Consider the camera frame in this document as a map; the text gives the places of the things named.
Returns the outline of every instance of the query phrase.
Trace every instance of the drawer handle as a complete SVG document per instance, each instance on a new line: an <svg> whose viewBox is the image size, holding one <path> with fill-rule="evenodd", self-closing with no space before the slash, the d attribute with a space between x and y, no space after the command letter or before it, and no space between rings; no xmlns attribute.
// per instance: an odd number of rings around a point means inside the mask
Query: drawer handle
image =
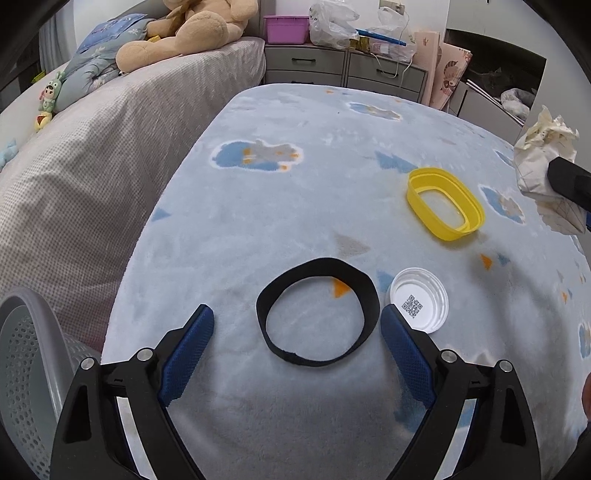
<svg viewBox="0 0 591 480"><path fill-rule="evenodd" d="M298 62L309 63L310 65L313 65L316 63L316 59L291 59L291 61L293 63L298 63Z"/></svg>
<svg viewBox="0 0 591 480"><path fill-rule="evenodd" d="M375 71L378 73L378 75L384 75L386 77L388 77L389 79L394 79L398 77L398 73L390 73L390 72L385 72L383 70L380 69L375 69Z"/></svg>

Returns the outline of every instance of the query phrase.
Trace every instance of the pink storage bin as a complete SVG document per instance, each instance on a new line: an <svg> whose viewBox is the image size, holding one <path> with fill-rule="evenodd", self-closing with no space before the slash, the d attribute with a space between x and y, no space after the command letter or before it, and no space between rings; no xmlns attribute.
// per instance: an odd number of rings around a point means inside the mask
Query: pink storage bin
<svg viewBox="0 0 591 480"><path fill-rule="evenodd" d="M310 31L309 17L267 15L267 43L302 45Z"/></svg>

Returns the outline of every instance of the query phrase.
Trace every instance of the black ring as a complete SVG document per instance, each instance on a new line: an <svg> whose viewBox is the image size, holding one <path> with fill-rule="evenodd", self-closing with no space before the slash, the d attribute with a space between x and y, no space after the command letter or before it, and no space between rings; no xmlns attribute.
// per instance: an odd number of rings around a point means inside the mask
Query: black ring
<svg viewBox="0 0 591 480"><path fill-rule="evenodd" d="M361 305L361 310L363 311L363 329L359 338L357 338L351 348L343 353L343 355L332 360L309 360L295 353L286 352L275 345L267 333L267 316L273 304L288 287L310 277L334 277L340 280L355 292ZM294 365L325 367L352 354L369 338L369 335L374 331L378 323L379 298L374 283L365 273L337 258L316 258L315 260L288 270L269 283L256 300L256 316L258 317L265 342L269 350L276 356Z"/></svg>

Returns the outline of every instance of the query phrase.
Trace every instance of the gray plastic basket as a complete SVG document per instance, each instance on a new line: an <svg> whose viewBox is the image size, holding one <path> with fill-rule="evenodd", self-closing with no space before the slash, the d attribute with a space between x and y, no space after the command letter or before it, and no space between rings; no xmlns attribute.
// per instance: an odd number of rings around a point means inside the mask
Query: gray plastic basket
<svg viewBox="0 0 591 480"><path fill-rule="evenodd" d="M17 288L0 304L0 419L41 479L49 479L53 437L80 362L100 355L61 331L47 302Z"/></svg>

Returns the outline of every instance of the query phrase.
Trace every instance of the crumpled white tissue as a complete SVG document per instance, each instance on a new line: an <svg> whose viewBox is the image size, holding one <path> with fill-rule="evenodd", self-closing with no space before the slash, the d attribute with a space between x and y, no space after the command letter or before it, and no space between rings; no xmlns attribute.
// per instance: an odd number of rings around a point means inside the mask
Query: crumpled white tissue
<svg viewBox="0 0 591 480"><path fill-rule="evenodd" d="M566 126L561 116L552 119L544 105L537 123L515 144L513 161L517 186L533 198L542 221L554 232L577 235L586 232L587 213L577 204L556 193L548 181L548 165L556 157L574 163L577 151L573 140L579 132Z"/></svg>

